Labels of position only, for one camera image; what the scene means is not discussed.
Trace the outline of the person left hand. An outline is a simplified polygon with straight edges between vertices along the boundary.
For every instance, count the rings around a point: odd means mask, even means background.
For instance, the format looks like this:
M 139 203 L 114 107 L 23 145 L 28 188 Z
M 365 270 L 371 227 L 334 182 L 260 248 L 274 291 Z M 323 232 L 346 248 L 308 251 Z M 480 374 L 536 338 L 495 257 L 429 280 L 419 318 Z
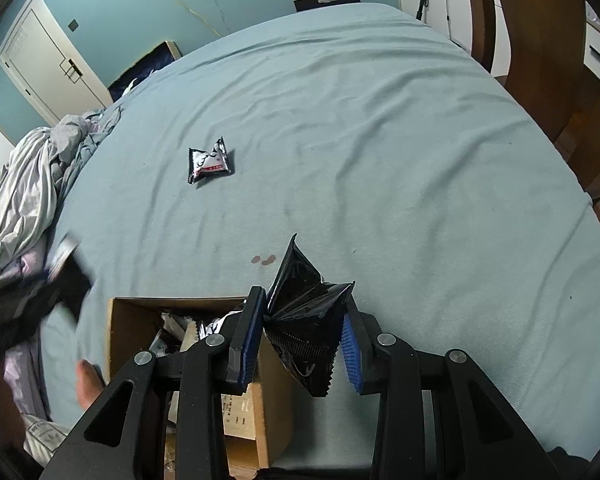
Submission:
M 76 400 L 86 411 L 106 387 L 97 366 L 87 360 L 76 363 Z

